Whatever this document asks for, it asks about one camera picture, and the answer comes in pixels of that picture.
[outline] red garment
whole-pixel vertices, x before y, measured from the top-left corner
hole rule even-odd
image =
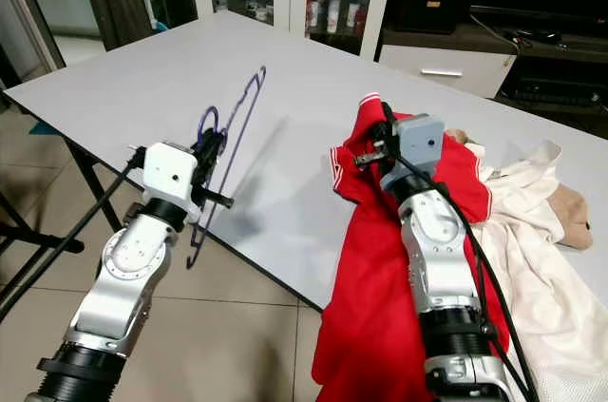
[[[344,240],[332,301],[322,314],[313,362],[313,378],[323,385],[317,402],[430,400],[397,204],[380,190],[377,165],[360,170],[353,162],[354,156],[372,151],[368,130],[384,120],[378,94],[366,96],[351,137],[331,151],[333,189],[357,206]],[[471,221],[486,220],[491,201],[489,190],[477,178],[477,163],[472,152],[444,135],[433,179],[447,184]],[[465,253],[475,277],[468,239]],[[508,333],[487,277],[485,287],[490,317],[506,349]]]

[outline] floor tile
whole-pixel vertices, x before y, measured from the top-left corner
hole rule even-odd
[[[96,166],[96,170],[103,184],[108,185],[114,178],[101,166]],[[55,235],[67,233],[94,202],[75,163],[66,166],[45,194],[44,200],[42,230]],[[139,191],[126,183],[112,197],[119,217],[133,201],[140,200]],[[29,220],[33,219],[34,213],[36,211],[32,210]],[[172,267],[157,288],[156,296],[296,305],[296,298],[288,291],[211,239],[201,249],[196,266],[190,271],[186,270],[185,259],[191,254],[189,229],[186,227],[180,235],[174,249]],[[61,255],[35,286],[87,291],[102,248],[110,235],[109,225],[100,212],[80,236],[85,243],[84,252]],[[13,244],[0,258],[0,271],[5,278],[8,274],[14,274],[33,250],[31,245]]]
[[[59,168],[0,164],[0,191],[9,200],[10,205],[24,217],[60,171]],[[2,207],[0,222],[10,222]]]
[[[321,316],[317,311],[308,307],[299,308],[295,348],[294,402],[313,401],[321,389],[311,377],[314,347],[320,325]]]
[[[3,400],[23,400],[82,295],[32,290],[0,327]],[[292,400],[296,308],[155,299],[113,402]]]
[[[60,136],[29,134],[37,121],[12,106],[0,114],[0,164],[63,167],[70,154]]]

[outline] white table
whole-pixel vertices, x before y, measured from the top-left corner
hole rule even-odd
[[[193,142],[208,105],[217,105],[225,122],[260,65],[268,68],[266,83],[224,190],[237,203],[216,214],[211,226],[217,238],[254,265],[312,304],[327,304],[353,209],[332,191],[328,151],[350,135],[358,101],[378,91],[395,110],[427,112],[446,127],[464,129],[486,146],[492,165],[513,161],[542,139],[561,145],[558,177],[588,200],[595,239],[593,248],[566,256],[608,305],[608,142],[561,124],[229,12],[56,71],[8,94],[120,170],[131,155],[128,144]],[[218,172],[226,162],[220,161]],[[139,182],[140,175],[133,180]]]

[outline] white garment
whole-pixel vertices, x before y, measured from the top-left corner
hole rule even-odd
[[[483,163],[484,148],[466,146]],[[545,142],[500,170],[481,167],[492,209],[473,232],[501,284],[541,401],[608,401],[608,311],[554,245],[563,228],[547,198],[559,185],[560,154]],[[512,345],[509,357],[515,361]]]

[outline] bottle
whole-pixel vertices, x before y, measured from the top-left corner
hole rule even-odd
[[[361,5],[359,3],[350,3],[349,4],[349,15],[346,18],[346,26],[350,29],[354,28],[354,16],[359,10]]]
[[[256,20],[260,22],[266,22],[268,19],[268,10],[266,8],[257,7],[256,9]]]
[[[340,0],[330,0],[327,10],[327,32],[336,33],[340,17]]]
[[[246,3],[247,10],[255,12],[258,6],[259,6],[259,3],[257,0],[247,0],[247,3]]]
[[[227,10],[228,9],[228,0],[218,0],[216,4],[216,10]]]
[[[319,2],[311,1],[311,27],[316,27],[319,20]]]
[[[354,15],[354,34],[358,37],[363,37],[363,32],[365,31],[365,21],[368,18],[368,0],[359,0],[360,5],[356,14]]]
[[[311,37],[311,19],[313,18],[312,0],[306,0],[306,16],[304,19],[304,37]]]

